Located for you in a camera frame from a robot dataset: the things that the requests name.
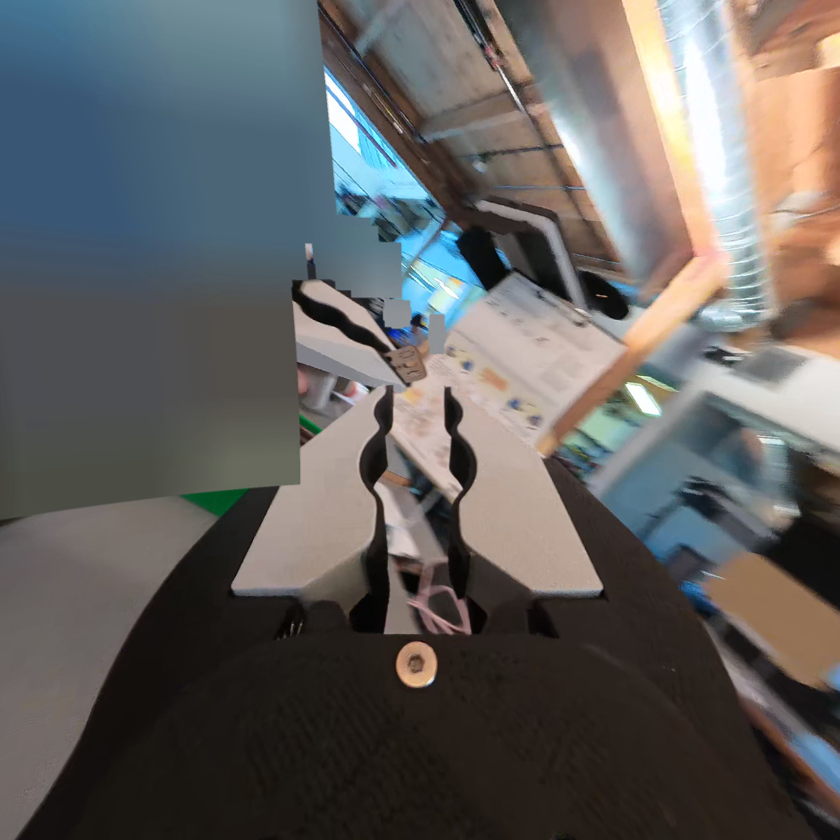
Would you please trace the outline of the small slotted wooden part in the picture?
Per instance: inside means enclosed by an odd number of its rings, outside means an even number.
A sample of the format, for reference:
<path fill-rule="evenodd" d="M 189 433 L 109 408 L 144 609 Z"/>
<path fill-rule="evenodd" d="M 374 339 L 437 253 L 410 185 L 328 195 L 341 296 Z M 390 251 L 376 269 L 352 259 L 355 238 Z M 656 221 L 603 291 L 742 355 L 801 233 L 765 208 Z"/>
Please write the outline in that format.
<path fill-rule="evenodd" d="M 399 346 L 384 353 L 384 358 L 405 386 L 413 385 L 427 377 L 424 358 L 415 345 Z"/>

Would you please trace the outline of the black hanging panel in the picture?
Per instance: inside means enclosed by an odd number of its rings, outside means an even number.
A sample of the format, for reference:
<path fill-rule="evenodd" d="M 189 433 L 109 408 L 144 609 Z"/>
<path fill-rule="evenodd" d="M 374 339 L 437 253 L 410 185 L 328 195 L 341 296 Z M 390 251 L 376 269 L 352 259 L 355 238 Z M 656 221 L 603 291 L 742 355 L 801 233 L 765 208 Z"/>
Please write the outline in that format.
<path fill-rule="evenodd" d="M 513 271 L 500 254 L 492 233 L 483 227 L 469 227 L 458 236 L 456 247 L 487 293 L 492 292 Z"/>

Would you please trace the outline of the printed instruction sheet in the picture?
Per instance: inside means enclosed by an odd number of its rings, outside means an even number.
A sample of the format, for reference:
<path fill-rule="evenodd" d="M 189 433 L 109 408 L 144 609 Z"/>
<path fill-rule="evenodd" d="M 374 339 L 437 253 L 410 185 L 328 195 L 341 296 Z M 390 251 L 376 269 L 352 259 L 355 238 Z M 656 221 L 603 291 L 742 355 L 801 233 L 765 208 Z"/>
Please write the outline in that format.
<path fill-rule="evenodd" d="M 570 303 L 512 272 L 448 332 L 426 376 L 394 395 L 395 444 L 449 501 L 445 388 L 464 393 L 533 448 L 627 351 Z"/>

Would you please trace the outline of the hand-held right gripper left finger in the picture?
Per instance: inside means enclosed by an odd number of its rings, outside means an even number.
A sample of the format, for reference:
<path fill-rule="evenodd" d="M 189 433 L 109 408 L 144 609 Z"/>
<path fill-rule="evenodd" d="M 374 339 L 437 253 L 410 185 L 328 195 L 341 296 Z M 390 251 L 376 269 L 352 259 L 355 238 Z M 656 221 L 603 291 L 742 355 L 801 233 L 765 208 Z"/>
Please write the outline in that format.
<path fill-rule="evenodd" d="M 232 583 L 237 596 L 337 603 L 383 633 L 389 552 L 375 485 L 387 467 L 393 389 L 375 388 L 301 447 L 300 482 L 278 489 Z"/>

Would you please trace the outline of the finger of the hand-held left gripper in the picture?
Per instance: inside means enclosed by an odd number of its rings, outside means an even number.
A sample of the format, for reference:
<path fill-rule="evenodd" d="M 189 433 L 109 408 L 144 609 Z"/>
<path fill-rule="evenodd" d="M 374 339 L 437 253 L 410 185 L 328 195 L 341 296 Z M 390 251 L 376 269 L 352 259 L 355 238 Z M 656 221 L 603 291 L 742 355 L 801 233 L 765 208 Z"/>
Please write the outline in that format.
<path fill-rule="evenodd" d="M 389 385 L 397 393 L 405 391 L 405 383 L 377 351 L 310 318 L 296 302 L 293 303 L 293 321 L 299 363 L 367 387 Z"/>
<path fill-rule="evenodd" d="M 294 281 L 293 301 L 311 321 L 332 329 L 352 343 L 374 352 L 396 350 L 368 310 L 329 282 Z"/>

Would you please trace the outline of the silver ventilation duct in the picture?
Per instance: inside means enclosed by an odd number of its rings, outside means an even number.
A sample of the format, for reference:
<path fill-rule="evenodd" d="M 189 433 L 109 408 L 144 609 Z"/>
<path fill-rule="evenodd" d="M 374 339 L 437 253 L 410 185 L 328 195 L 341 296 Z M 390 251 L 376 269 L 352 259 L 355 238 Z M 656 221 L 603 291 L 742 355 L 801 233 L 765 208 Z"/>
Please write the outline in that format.
<path fill-rule="evenodd" d="M 757 328 L 775 316 L 776 300 L 723 2 L 658 1 L 657 8 L 728 291 L 697 319 L 713 333 Z"/>

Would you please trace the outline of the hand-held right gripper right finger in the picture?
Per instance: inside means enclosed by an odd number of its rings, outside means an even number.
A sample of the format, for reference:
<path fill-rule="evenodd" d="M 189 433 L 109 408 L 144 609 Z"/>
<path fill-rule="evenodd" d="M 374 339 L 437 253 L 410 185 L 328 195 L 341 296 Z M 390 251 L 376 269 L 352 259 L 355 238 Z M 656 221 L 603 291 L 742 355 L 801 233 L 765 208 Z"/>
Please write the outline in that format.
<path fill-rule="evenodd" d="M 513 615 L 555 635 L 549 605 L 604 601 L 604 585 L 541 455 L 453 386 L 444 389 L 451 504 L 448 576 L 469 632 Z"/>

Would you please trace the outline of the white ceiling unit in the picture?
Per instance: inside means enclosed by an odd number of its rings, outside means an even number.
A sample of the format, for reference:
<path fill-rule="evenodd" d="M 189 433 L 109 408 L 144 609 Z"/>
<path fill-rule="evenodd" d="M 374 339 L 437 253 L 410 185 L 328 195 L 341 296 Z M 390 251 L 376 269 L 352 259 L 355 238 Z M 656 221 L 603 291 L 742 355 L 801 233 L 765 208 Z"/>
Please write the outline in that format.
<path fill-rule="evenodd" d="M 477 222 L 509 266 L 572 307 L 590 310 L 554 211 L 501 196 L 475 203 Z"/>

